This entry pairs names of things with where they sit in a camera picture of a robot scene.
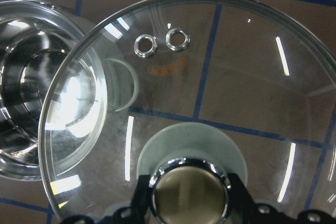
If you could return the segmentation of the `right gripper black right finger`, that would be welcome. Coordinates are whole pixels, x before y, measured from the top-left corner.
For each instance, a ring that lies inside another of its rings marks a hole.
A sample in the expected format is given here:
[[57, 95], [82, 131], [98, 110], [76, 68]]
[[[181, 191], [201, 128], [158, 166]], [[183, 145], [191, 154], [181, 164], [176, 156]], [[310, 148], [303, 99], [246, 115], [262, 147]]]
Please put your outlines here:
[[257, 205], [244, 183], [235, 173], [228, 173], [231, 188], [229, 195], [229, 217], [231, 220], [258, 220]]

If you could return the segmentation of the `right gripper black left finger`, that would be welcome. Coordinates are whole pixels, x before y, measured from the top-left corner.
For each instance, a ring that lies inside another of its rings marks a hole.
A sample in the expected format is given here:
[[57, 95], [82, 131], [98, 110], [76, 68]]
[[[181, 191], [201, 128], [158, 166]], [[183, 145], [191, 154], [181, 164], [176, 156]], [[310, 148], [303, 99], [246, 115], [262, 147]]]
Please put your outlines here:
[[130, 204], [131, 219], [144, 219], [152, 206], [151, 175], [140, 175]]

